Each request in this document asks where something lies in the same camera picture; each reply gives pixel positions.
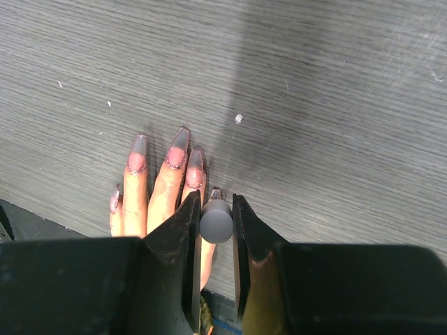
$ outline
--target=pinky finger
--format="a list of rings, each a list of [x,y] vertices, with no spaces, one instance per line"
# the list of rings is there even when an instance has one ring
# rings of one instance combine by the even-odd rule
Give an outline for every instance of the pinky finger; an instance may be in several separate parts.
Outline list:
[[[122,236],[124,234],[123,224],[123,196],[119,192],[119,184],[117,189],[110,197],[110,234],[112,237]]]

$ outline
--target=white crumb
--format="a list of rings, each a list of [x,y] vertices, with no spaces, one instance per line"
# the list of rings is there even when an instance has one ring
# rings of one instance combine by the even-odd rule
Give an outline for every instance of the white crumb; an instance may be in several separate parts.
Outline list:
[[[242,122],[242,119],[243,119],[244,117],[242,116],[242,114],[238,114],[238,115],[236,115],[236,118],[235,118],[235,120],[236,120],[236,124],[240,124],[241,122]]]

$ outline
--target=skin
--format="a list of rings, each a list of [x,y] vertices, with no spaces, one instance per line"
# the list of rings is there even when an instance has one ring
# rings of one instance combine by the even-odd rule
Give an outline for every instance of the skin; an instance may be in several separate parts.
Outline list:
[[[193,149],[188,156],[190,132],[181,127],[175,136],[148,201],[146,137],[138,135],[133,143],[124,171],[123,193],[119,185],[110,198],[110,232],[113,237],[144,237],[175,212],[179,194],[182,201],[192,191],[200,190],[202,206],[206,188],[203,153]],[[216,245],[202,239],[200,289],[211,274],[212,256]]]

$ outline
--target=blue wire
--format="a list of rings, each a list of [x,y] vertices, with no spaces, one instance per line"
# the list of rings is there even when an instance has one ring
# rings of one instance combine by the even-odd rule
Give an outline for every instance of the blue wire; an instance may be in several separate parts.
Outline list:
[[[232,332],[233,334],[242,335],[242,332],[240,330],[232,328],[230,325],[227,325],[225,322],[213,319],[213,323],[216,326],[219,326],[220,328],[224,328],[224,329],[228,330],[229,332]]]

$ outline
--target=fingernail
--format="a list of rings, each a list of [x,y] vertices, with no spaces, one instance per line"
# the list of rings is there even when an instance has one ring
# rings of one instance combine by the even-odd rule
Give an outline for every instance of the fingernail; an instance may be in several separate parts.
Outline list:
[[[222,190],[219,187],[214,187],[212,189],[210,199],[208,201],[211,200],[222,200]]]
[[[191,188],[199,188],[203,185],[204,175],[202,152],[194,149],[189,157],[186,184]]]
[[[189,146],[189,136],[191,132],[185,127],[181,127],[179,132],[174,137],[173,143],[170,146],[168,155],[166,156],[166,163],[172,169],[180,169],[186,160],[186,151]]]
[[[146,166],[146,136],[138,134],[133,141],[131,153],[127,161],[129,170],[139,173]]]
[[[112,196],[110,197],[110,212],[112,214],[114,214],[117,211],[118,201],[119,201],[119,184],[117,184],[117,189],[113,192]]]

